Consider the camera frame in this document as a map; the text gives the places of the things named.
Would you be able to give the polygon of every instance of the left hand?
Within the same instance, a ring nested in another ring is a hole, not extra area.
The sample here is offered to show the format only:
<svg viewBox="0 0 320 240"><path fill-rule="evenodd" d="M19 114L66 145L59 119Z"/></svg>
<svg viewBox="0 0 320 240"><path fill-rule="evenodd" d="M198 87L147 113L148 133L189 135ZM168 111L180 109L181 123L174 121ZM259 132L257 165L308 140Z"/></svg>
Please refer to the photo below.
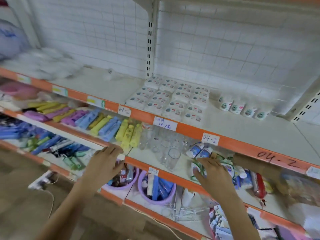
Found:
<svg viewBox="0 0 320 240"><path fill-rule="evenodd" d="M116 176L125 163L123 160L116 165L120 153L123 153L122 148L113 144L96 151L80 178L81 187L85 187L91 192L97 192L98 189Z"/></svg>

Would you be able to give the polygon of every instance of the floor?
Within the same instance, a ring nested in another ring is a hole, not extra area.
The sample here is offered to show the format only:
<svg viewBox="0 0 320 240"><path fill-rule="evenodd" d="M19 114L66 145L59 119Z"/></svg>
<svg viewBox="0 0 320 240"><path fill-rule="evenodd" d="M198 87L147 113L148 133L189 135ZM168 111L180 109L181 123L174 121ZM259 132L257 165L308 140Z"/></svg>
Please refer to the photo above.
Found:
<svg viewBox="0 0 320 240"><path fill-rule="evenodd" d="M46 172L44 165L0 148L0 240L34 239L48 218L52 197L43 191L31 191L28 185ZM72 183L62 176L47 190L53 193L55 211ZM183 240L189 236L175 231ZM154 220L126 206L96 195L86 206L72 240L176 240L174 234Z"/></svg>

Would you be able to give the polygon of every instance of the power strip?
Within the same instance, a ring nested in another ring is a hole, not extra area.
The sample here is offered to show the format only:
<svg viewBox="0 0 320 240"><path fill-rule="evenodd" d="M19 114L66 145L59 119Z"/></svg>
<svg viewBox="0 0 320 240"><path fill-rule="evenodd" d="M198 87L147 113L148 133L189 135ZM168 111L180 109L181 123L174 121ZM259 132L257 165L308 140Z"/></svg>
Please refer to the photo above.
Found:
<svg viewBox="0 0 320 240"><path fill-rule="evenodd" d="M42 176L37 178L35 181L33 181L29 186L28 189L30 190L44 190L44 187L46 184L53 183L54 181L50 179L56 172L53 171L46 171Z"/></svg>

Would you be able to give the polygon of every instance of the purple plastic basin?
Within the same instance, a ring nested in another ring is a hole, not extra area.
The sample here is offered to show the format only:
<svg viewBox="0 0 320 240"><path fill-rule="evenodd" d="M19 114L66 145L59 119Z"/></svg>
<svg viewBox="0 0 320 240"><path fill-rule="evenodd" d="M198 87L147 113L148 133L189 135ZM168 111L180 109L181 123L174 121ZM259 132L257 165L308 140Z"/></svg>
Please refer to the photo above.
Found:
<svg viewBox="0 0 320 240"><path fill-rule="evenodd" d="M130 188L137 181L137 179L139 177L140 169L138 169L136 167L134 167L134 168L136 169L136 174L135 174L133 180L130 183L128 183L126 186L114 187L114 186L105 184L104 187L106 187L110 190L124 190L124 189Z"/></svg>
<svg viewBox="0 0 320 240"><path fill-rule="evenodd" d="M150 200L148 197L146 197L146 195L144 194L143 189L142 189L142 180L143 180L144 176L146 175L146 173L147 172L143 170L140 173L140 176L138 178L138 190L139 190L142 198L144 198L150 204L154 204L154 205L165 205L165 204L171 202L171 200L172 200L172 198L174 196L174 193L176 192L176 187L177 187L176 184L173 184L173 187L172 187L172 190L171 190L169 196L167 198L163 199L163 200L159 200L159 201Z"/></svg>

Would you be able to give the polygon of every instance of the hand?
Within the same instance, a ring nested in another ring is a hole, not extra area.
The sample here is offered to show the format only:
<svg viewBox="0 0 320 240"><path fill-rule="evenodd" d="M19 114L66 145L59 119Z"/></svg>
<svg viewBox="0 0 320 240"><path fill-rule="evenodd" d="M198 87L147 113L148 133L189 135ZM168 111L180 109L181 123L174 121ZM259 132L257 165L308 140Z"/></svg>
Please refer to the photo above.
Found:
<svg viewBox="0 0 320 240"><path fill-rule="evenodd" d="M230 174L217 159L198 158L197 161L206 169L207 177L202 176L197 169L193 170L193 174L215 201L221 205L238 198Z"/></svg>
<svg viewBox="0 0 320 240"><path fill-rule="evenodd" d="M116 165L120 153L123 153L122 148L113 144L96 151L80 178L81 187L90 192L97 192L98 189L116 176L125 163L123 160Z"/></svg>

